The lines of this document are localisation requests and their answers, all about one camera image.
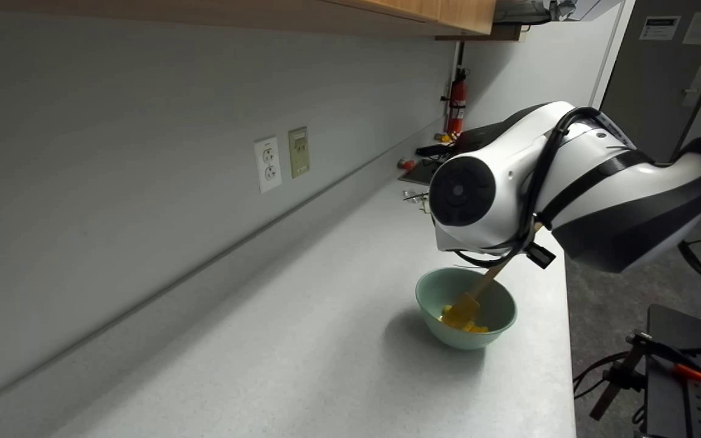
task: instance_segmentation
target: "outlet cover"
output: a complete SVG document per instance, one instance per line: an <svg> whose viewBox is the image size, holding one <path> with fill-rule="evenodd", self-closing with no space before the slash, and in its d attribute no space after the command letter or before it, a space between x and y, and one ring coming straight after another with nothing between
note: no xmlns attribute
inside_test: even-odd
<svg viewBox="0 0 701 438"><path fill-rule="evenodd" d="M291 177L303 175L308 171L307 126L287 132L287 147L291 159Z"/></svg>
<svg viewBox="0 0 701 438"><path fill-rule="evenodd" d="M269 192L281 186L276 136L261 140L253 143L256 165L258 165L258 190Z"/></svg>

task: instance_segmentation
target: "white countertop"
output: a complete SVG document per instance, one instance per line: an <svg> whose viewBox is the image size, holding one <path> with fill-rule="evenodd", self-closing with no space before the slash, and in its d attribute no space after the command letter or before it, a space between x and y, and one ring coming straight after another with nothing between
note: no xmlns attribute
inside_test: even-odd
<svg viewBox="0 0 701 438"><path fill-rule="evenodd" d="M561 250L542 232L560 259L498 276L519 304L498 340L442 349L413 284L464 264L435 250L401 190L426 187L390 182L276 259L55 438L575 435Z"/></svg>

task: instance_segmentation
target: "cabinet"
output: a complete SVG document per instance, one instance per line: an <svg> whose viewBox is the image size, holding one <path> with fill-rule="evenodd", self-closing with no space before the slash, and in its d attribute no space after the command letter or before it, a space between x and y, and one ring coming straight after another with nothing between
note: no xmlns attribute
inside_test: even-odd
<svg viewBox="0 0 701 438"><path fill-rule="evenodd" d="M488 34L495 0L0 0L4 13L194 22L222 27L435 37Z"/></svg>

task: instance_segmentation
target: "light blue bowl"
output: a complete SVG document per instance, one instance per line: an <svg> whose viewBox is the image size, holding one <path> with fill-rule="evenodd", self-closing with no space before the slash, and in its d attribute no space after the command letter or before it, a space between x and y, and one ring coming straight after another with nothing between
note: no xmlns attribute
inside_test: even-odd
<svg viewBox="0 0 701 438"><path fill-rule="evenodd" d="M429 332L457 351L480 351L505 332L515 319L513 298L498 284L492 288L480 300L480 325L488 326L485 333L468 333L438 322L444 304L457 302L480 283L480 272L461 269L442 269L422 276L416 284L416 300Z"/></svg>

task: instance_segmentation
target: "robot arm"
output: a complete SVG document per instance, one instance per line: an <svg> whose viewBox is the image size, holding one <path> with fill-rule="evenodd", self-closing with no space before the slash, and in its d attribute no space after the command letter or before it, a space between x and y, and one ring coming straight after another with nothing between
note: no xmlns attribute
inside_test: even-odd
<svg viewBox="0 0 701 438"><path fill-rule="evenodd" d="M440 165L429 202L442 250L510 259L542 222L569 259L618 272L701 219L701 140L660 168L600 112L539 106Z"/></svg>

